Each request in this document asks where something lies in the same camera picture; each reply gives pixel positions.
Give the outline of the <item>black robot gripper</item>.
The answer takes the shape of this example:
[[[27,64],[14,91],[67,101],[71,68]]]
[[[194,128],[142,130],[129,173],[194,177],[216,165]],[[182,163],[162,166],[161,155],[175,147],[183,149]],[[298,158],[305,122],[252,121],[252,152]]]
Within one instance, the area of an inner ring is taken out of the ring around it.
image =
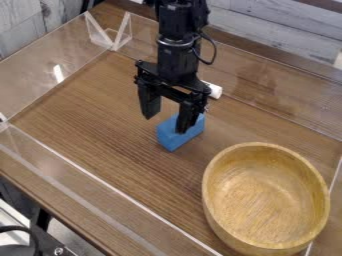
[[[161,112],[162,98],[166,97],[181,104],[177,132],[185,134],[206,109],[212,89],[197,75],[167,79],[161,76],[155,63],[139,60],[135,66],[135,84],[145,118],[151,119]]]

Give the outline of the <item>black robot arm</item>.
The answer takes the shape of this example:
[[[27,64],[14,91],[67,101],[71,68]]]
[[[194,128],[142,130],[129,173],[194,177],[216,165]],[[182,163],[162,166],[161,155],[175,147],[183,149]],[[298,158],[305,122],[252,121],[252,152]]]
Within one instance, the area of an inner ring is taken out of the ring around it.
[[[202,39],[216,46],[204,32],[209,25],[210,9],[206,0],[145,0],[154,7],[159,24],[157,38],[158,62],[139,60],[135,84],[142,114],[151,119],[166,97],[179,104],[175,132],[185,134],[205,112],[212,89],[198,78],[200,63],[212,65],[201,58]]]

